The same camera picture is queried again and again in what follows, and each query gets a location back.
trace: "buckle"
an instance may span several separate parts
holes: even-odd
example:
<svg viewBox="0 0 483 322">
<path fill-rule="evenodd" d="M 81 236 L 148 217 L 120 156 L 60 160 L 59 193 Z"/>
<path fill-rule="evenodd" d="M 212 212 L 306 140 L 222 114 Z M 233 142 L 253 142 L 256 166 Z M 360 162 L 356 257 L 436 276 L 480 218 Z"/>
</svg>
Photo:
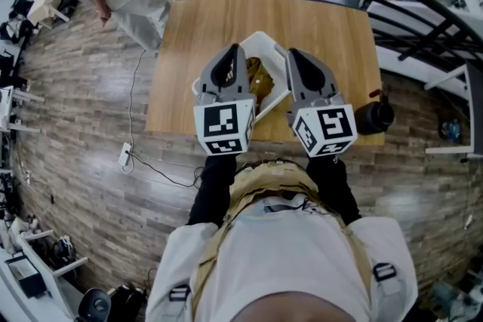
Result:
<svg viewBox="0 0 483 322">
<path fill-rule="evenodd" d="M 377 263 L 372 272 L 377 282 L 387 281 L 397 276 L 395 267 L 391 263 Z"/>
<path fill-rule="evenodd" d="M 175 287 L 169 292 L 168 298 L 170 302 L 186 302 L 189 293 L 191 293 L 189 285 L 181 284 L 180 286 Z"/>
</svg>

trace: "power strip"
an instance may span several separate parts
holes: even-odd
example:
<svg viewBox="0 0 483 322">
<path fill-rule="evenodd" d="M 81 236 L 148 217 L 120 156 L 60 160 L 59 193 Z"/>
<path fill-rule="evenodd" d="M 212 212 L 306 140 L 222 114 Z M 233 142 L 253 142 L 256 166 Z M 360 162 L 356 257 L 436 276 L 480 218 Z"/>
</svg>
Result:
<svg viewBox="0 0 483 322">
<path fill-rule="evenodd" d="M 121 154 L 119 155 L 118 163 L 122 167 L 126 167 L 129 162 L 129 154 L 131 153 L 131 144 L 130 143 L 124 143 L 121 149 Z"/>
</svg>

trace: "wooden floor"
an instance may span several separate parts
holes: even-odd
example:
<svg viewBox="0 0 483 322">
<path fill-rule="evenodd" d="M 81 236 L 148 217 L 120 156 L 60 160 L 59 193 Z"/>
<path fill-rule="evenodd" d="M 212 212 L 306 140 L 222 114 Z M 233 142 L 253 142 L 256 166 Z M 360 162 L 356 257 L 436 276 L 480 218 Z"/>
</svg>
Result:
<svg viewBox="0 0 483 322">
<path fill-rule="evenodd" d="M 183 225 L 195 189 L 168 182 L 135 164 L 123 174 L 117 163 L 129 136 L 129 90 L 141 48 L 111 21 L 100 28 L 91 5 L 79 5 L 72 20 L 43 30 L 26 49 L 21 75 L 44 104 L 22 109 L 26 124 L 41 134 L 22 133 L 14 146 L 14 169 L 27 170 L 31 184 L 20 186 L 28 213 L 57 236 L 70 235 L 80 256 L 88 256 L 79 285 L 107 289 L 123 282 L 144 287 L 162 256 L 171 231 Z M 171 178 L 191 184 L 204 152 L 193 138 L 144 132 L 155 59 L 144 57 L 133 90 L 135 152 Z M 481 165 L 451 156 L 427 156 L 442 145 L 436 110 L 452 111 L 438 92 L 383 75 L 396 120 L 381 148 L 352 148 L 346 162 L 349 184 L 365 215 L 392 216 L 404 230 L 421 290 L 451 273 L 481 243 Z M 252 143 L 240 161 L 292 157 L 299 144 Z M 463 230 L 467 216 L 475 217 Z"/>
</svg>

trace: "white tray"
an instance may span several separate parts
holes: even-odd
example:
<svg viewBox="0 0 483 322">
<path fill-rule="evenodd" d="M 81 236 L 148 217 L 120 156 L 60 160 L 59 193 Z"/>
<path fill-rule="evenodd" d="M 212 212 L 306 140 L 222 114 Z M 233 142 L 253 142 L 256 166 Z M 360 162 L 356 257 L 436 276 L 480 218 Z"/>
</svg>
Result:
<svg viewBox="0 0 483 322">
<path fill-rule="evenodd" d="M 263 31 L 254 32 L 240 43 L 240 46 L 245 50 L 245 56 L 247 58 L 260 58 L 263 67 L 265 67 L 266 71 L 273 79 L 274 87 L 270 94 L 263 98 L 260 106 L 260 113 L 258 113 L 255 118 L 255 123 L 257 123 L 288 94 L 290 94 L 287 86 L 287 73 L 285 70 L 285 54 L 287 51 Z M 196 91 L 198 83 L 199 78 L 193 82 L 191 87 L 195 97 L 198 96 L 198 92 Z"/>
</svg>

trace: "black metal railing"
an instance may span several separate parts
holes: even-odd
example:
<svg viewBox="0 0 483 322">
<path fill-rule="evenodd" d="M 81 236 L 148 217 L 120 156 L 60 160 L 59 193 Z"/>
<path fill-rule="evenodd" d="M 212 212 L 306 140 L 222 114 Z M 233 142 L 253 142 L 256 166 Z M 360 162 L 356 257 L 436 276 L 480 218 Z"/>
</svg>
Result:
<svg viewBox="0 0 483 322">
<path fill-rule="evenodd" d="M 401 33 L 395 35 L 384 29 L 373 28 L 378 45 L 398 52 L 399 60 L 416 57 L 440 69 L 450 71 L 466 62 L 471 62 L 483 71 L 483 39 L 465 21 L 438 0 L 411 0 L 425 5 L 439 15 L 440 21 L 434 23 L 421 14 L 387 0 L 364 0 L 376 2 L 425 25 L 429 32 L 420 32 L 408 23 L 401 23 L 371 12 L 368 16 L 383 25 L 395 27 Z"/>
</svg>

